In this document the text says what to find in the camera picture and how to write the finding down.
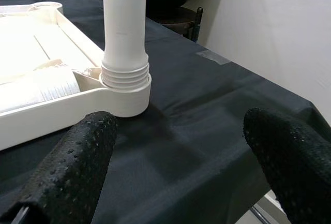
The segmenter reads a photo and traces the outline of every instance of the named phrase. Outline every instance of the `white pipe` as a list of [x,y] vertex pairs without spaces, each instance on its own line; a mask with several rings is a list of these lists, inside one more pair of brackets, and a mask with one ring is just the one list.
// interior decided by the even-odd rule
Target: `white pipe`
[[121,117],[143,112],[152,78],[145,52],[146,0],[103,0],[106,49],[100,82],[113,91],[110,104]]
[[146,0],[103,0],[106,49],[102,61],[103,83],[114,88],[121,78],[134,78],[130,87],[146,82],[148,55],[145,52]]

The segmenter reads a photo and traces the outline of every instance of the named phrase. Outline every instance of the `black tablecloth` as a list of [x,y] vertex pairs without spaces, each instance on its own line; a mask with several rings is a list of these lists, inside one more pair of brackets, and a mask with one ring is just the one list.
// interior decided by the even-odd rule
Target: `black tablecloth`
[[[0,5],[39,1],[63,3],[68,19],[104,48],[102,0]],[[234,63],[197,54],[204,50],[147,20],[151,103],[140,116],[119,120],[94,224],[234,223],[269,189],[243,138],[245,112],[264,107],[313,123],[320,118],[308,101]],[[63,133],[0,152],[0,212]]]

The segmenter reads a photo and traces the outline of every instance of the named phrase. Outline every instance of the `white wall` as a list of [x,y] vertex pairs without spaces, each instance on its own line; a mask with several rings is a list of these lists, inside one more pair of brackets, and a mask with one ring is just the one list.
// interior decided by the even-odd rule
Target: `white wall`
[[311,100],[331,123],[331,0],[190,0],[199,43]]

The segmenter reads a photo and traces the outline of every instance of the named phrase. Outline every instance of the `white cylindrical tube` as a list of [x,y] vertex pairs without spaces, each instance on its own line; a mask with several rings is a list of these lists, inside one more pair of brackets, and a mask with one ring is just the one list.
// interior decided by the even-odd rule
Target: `white cylindrical tube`
[[105,73],[130,73],[148,64],[145,52],[146,0],[103,0]]

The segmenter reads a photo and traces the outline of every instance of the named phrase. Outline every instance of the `white plastic tray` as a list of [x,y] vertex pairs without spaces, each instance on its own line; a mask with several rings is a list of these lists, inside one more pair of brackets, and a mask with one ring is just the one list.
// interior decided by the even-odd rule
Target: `white plastic tray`
[[[139,90],[121,91],[104,86],[99,80],[103,51],[64,17],[61,4],[0,6],[0,24],[3,20],[12,28],[2,31],[0,40],[12,42],[11,46],[6,45],[10,49],[0,49],[0,62],[8,63],[11,72],[7,77],[2,75],[2,79],[10,81],[8,78],[13,74],[14,78],[19,77],[38,64],[56,63],[59,59],[88,74],[74,72],[80,93],[0,113],[0,150],[71,126],[91,112],[108,111],[130,117],[147,108],[145,99],[151,90],[151,77],[149,84]],[[13,56],[18,59],[24,56],[23,61],[27,62],[24,66],[10,64]]]

